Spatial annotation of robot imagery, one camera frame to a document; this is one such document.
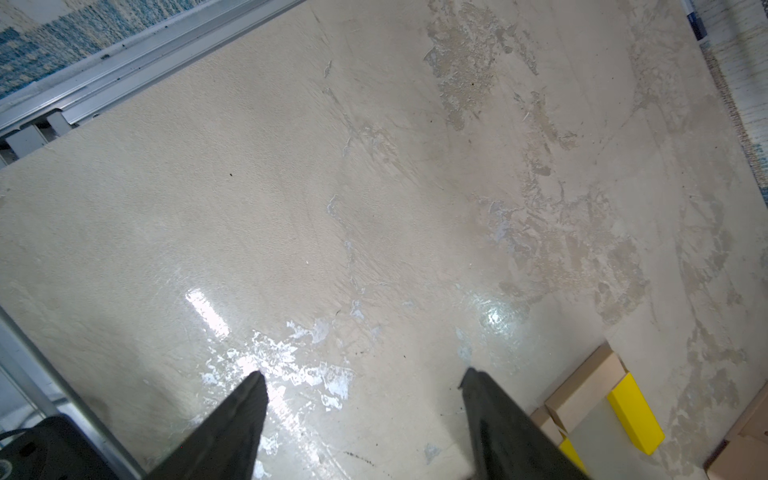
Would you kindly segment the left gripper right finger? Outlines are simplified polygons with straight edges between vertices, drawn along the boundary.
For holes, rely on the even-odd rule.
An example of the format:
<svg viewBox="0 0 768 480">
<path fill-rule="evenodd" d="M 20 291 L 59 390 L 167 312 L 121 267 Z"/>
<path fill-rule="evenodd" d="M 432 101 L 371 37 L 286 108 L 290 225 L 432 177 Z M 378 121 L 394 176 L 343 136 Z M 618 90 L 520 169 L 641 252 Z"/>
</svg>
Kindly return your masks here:
<svg viewBox="0 0 768 480">
<path fill-rule="evenodd" d="M 492 377 L 474 368 L 459 388 L 477 479 L 585 479 Z"/>
</svg>

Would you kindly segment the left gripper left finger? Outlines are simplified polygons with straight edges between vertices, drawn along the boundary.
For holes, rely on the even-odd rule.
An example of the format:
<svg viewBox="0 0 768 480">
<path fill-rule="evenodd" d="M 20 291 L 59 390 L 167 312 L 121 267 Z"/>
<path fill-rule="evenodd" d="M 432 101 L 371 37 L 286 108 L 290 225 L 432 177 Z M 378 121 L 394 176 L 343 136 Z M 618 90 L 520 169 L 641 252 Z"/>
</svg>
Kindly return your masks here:
<svg viewBox="0 0 768 480">
<path fill-rule="evenodd" d="M 254 371 L 147 477 L 251 479 L 268 402 L 265 377 Z"/>
</svg>

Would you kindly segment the natural wood block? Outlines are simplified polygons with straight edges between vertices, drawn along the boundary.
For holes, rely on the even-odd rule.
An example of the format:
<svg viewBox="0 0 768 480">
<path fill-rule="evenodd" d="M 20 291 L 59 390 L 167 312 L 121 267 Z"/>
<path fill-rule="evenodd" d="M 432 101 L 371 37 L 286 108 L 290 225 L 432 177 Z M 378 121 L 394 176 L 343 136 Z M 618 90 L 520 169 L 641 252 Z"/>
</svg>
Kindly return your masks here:
<svg viewBox="0 0 768 480">
<path fill-rule="evenodd" d="M 600 345 L 545 401 L 554 422 L 571 433 L 624 378 L 626 370 L 608 343 Z"/>
<path fill-rule="evenodd" d="M 545 406 L 537 408 L 530 415 L 530 419 L 554 445 L 562 444 L 565 436 Z"/>
</svg>

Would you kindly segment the yellow block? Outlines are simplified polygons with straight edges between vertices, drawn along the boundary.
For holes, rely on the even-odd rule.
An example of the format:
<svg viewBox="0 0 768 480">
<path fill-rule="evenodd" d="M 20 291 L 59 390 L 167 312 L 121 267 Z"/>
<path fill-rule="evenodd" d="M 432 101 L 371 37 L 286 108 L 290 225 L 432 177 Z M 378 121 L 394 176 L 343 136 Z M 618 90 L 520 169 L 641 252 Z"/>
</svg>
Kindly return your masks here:
<svg viewBox="0 0 768 480">
<path fill-rule="evenodd" d="M 652 455 L 665 435 L 630 372 L 611 390 L 607 399 L 631 443 L 642 453 Z"/>
<path fill-rule="evenodd" d="M 558 445 L 559 450 L 570 460 L 582 473 L 587 474 L 586 467 L 577 454 L 571 440 L 568 437 L 564 437 L 561 443 Z"/>
</svg>

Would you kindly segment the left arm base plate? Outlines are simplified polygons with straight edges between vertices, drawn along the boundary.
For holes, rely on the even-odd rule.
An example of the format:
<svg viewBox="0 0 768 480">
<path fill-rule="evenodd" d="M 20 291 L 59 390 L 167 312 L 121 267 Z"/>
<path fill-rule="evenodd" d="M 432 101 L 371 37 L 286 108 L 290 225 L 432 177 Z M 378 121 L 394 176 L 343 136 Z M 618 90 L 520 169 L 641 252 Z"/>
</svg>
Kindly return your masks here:
<svg viewBox="0 0 768 480">
<path fill-rule="evenodd" d="M 118 479 L 101 454 L 66 415 L 31 428 L 3 432 L 2 479 Z"/>
</svg>

